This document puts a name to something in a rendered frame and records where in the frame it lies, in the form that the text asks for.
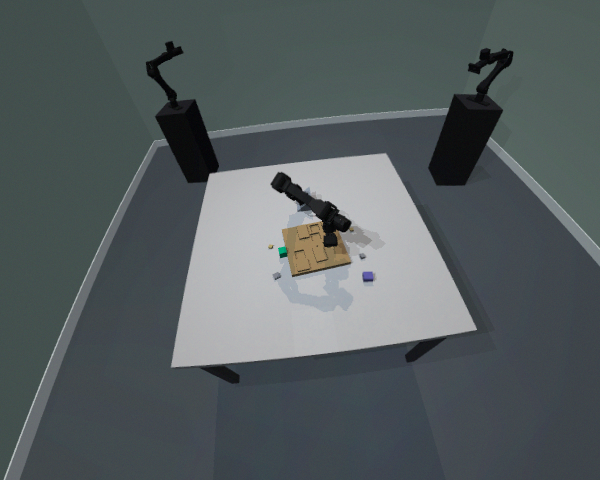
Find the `tan puzzle board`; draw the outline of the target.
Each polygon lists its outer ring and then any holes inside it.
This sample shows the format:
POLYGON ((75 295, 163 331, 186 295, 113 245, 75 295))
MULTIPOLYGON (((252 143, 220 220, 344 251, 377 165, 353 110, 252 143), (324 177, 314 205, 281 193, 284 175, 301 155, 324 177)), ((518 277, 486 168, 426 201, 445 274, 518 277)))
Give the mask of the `tan puzzle board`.
POLYGON ((324 246, 323 222, 282 229, 292 277, 350 265, 351 260, 338 230, 338 245, 324 246))

